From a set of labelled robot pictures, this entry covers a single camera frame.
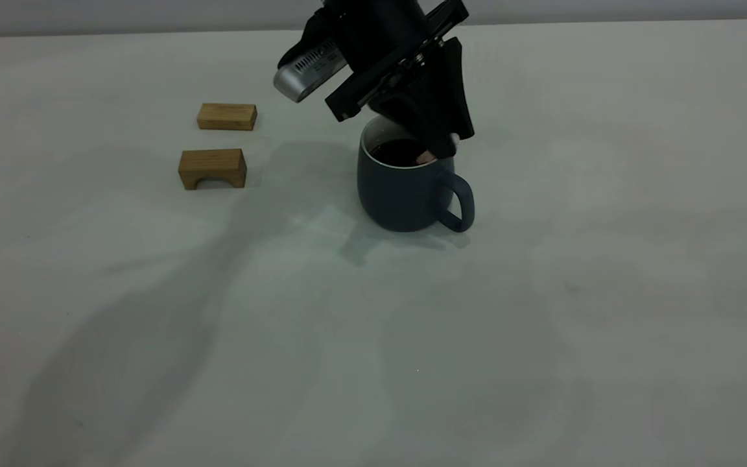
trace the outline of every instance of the white table surface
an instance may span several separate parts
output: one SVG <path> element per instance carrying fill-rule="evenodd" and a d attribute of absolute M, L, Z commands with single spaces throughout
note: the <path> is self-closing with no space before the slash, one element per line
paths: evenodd
<path fill-rule="evenodd" d="M 747 21 L 456 34 L 462 235 L 366 219 L 297 32 L 0 39 L 0 467 L 747 465 Z"/>

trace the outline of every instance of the wall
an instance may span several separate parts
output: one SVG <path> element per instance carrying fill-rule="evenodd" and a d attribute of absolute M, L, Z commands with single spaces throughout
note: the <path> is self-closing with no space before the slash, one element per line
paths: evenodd
<path fill-rule="evenodd" d="M 439 0 L 421 0 L 433 6 Z M 466 0 L 472 24 L 747 18 L 747 0 Z M 0 0 L 0 36 L 300 29 L 318 0 Z"/>

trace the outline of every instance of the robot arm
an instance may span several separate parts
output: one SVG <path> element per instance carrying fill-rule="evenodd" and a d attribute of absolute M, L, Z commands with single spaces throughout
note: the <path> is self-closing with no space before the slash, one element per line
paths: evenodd
<path fill-rule="evenodd" d="M 444 41 L 468 18 L 462 0 L 427 16 L 417 0 L 323 0 L 302 40 L 279 63 L 274 84 L 299 102 L 344 66 L 352 76 L 326 100 L 339 121 L 375 112 L 403 125 L 440 159 L 453 157 L 451 134 L 474 136 L 463 90 L 462 46 Z"/>

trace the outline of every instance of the rectangular wooden block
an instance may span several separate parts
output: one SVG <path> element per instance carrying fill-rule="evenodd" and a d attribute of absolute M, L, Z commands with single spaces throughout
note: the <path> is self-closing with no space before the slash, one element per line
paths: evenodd
<path fill-rule="evenodd" d="M 246 184 L 241 150 L 185 150 L 178 172 L 185 189 L 198 189 L 198 182 L 204 178 L 223 178 L 235 188 Z"/>
<path fill-rule="evenodd" d="M 258 108 L 254 104 L 203 104 L 198 113 L 201 130 L 252 131 Z"/>

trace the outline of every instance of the dark liquid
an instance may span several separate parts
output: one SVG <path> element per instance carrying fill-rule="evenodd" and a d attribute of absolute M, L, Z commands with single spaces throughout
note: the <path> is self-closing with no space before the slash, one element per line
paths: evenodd
<path fill-rule="evenodd" d="M 373 148 L 371 157 L 385 165 L 415 167 L 417 157 L 425 152 L 423 145 L 413 139 L 395 139 Z"/>

